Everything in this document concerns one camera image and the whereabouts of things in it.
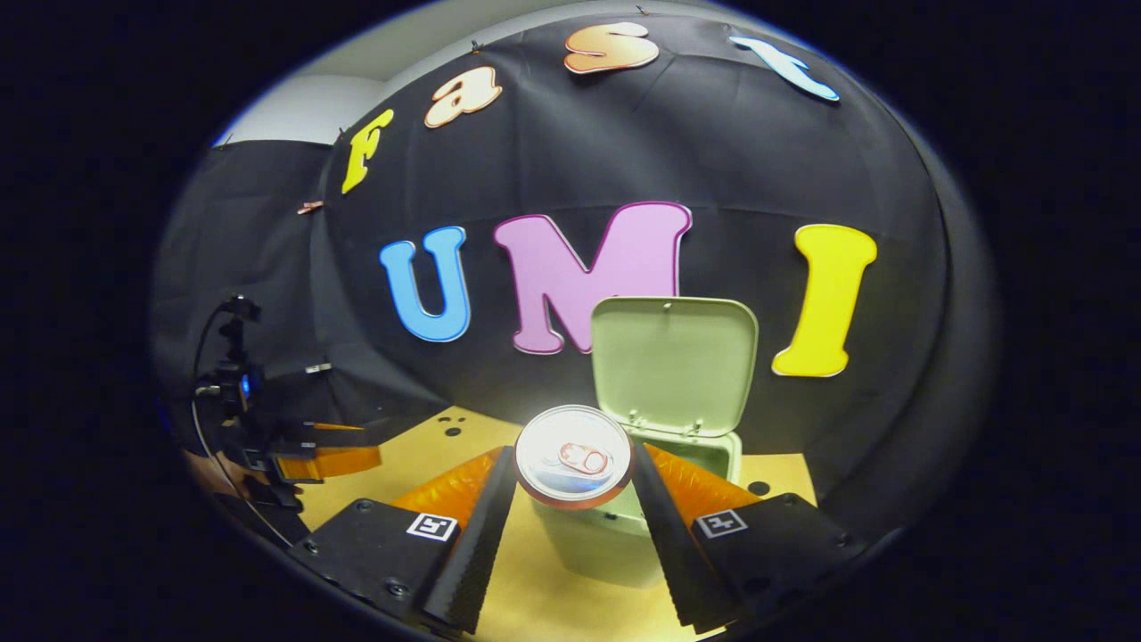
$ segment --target can lid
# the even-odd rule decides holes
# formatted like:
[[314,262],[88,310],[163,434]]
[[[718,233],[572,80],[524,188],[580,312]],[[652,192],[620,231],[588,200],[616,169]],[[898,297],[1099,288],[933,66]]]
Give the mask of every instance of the can lid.
[[756,316],[697,296],[613,296],[591,317],[598,405],[618,422],[720,437],[745,412],[756,363]]
[[524,490],[559,509],[592,509],[630,481],[632,446],[625,430],[594,408],[559,406],[532,420],[515,444]]

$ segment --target letter m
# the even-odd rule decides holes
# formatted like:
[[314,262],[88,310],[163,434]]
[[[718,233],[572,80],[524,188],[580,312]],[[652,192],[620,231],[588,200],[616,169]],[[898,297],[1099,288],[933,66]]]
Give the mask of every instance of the letter m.
[[693,224],[678,203],[642,202],[614,212],[594,266],[586,266],[550,217],[519,216],[495,228],[495,242],[511,259],[519,303],[515,348],[533,355],[563,350],[550,309],[582,353],[591,350],[590,315],[614,295],[678,295],[678,250]]

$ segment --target colorful foam letter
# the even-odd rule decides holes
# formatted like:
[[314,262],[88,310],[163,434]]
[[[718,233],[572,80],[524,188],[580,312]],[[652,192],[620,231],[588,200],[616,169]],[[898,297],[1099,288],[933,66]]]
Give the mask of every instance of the colorful foam letter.
[[812,80],[804,73],[803,70],[807,70],[808,65],[788,54],[780,51],[768,42],[755,38],[737,36],[730,36],[729,40],[741,44],[742,47],[752,49],[753,52],[760,56],[761,59],[764,60],[764,64],[772,67],[772,71],[777,72],[780,78],[787,80],[796,87],[800,87],[804,91],[819,96],[825,100],[840,100],[840,95],[833,91],[831,87]]
[[572,52],[563,60],[574,73],[594,73],[648,65],[657,58],[657,44],[644,40],[649,31],[640,24],[600,24],[580,29],[567,38]]
[[416,246],[411,241],[397,241],[380,250],[380,262],[388,270],[388,285],[400,324],[426,342],[452,342],[468,331],[471,304],[468,285],[460,265],[460,245],[467,238],[463,227],[440,227],[424,235],[424,249],[436,258],[439,286],[444,292],[444,311],[438,315],[424,311],[412,273],[412,257]]
[[377,145],[380,144],[380,130],[383,127],[388,127],[388,123],[393,122],[393,109],[385,109],[377,117],[372,119],[369,124],[361,128],[353,135],[349,140],[349,166],[345,171],[345,182],[341,184],[341,193],[348,194],[349,189],[356,187],[364,180],[366,173],[369,173],[369,168],[365,166],[364,161],[372,157],[372,154],[377,153]]
[[586,266],[547,216],[519,216],[495,228],[515,271],[519,332],[515,348],[533,355],[563,350],[551,330],[547,303],[580,352],[589,353],[590,314],[613,295],[678,295],[678,250],[693,224],[678,203],[644,202],[614,212],[594,266]]
[[875,260],[875,241],[843,225],[806,225],[796,230],[795,239],[808,259],[808,287],[792,346],[772,358],[772,372],[832,377],[848,366],[844,340],[864,268]]
[[442,127],[459,117],[460,114],[478,112],[495,101],[503,92],[495,84],[495,70],[477,67],[448,80],[431,95],[436,104],[424,114],[424,124],[431,128]]

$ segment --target green container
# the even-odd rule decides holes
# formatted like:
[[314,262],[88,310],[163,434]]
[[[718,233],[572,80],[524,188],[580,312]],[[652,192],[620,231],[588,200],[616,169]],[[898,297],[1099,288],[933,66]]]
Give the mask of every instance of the green container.
[[[636,444],[650,444],[734,483],[734,430],[756,364],[756,317],[741,302],[613,296],[591,317],[600,411]],[[581,575],[644,587],[662,579],[633,486],[586,511],[533,502],[563,563]]]

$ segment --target blue letter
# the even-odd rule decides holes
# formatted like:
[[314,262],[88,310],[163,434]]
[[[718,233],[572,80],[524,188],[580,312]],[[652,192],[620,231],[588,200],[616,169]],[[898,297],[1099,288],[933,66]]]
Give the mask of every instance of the blue letter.
[[819,83],[808,76],[803,71],[798,67],[808,68],[808,65],[793,58],[788,54],[777,50],[776,47],[769,44],[768,42],[762,42],[755,38],[737,38],[730,36],[733,40],[742,47],[747,47],[753,50],[754,54],[764,60],[764,64],[772,67],[772,71],[780,74],[780,78],[792,82],[796,87],[800,87],[809,94],[815,94],[825,100],[839,100],[840,96],[832,90],[827,84]]
[[452,342],[468,331],[471,307],[460,265],[460,245],[466,237],[463,227],[440,227],[424,235],[424,249],[436,257],[439,286],[444,292],[444,311],[439,315],[428,314],[420,303],[416,277],[412,273],[416,245],[411,241],[397,241],[380,250],[380,263],[388,270],[388,285],[393,289],[400,324],[426,342]]

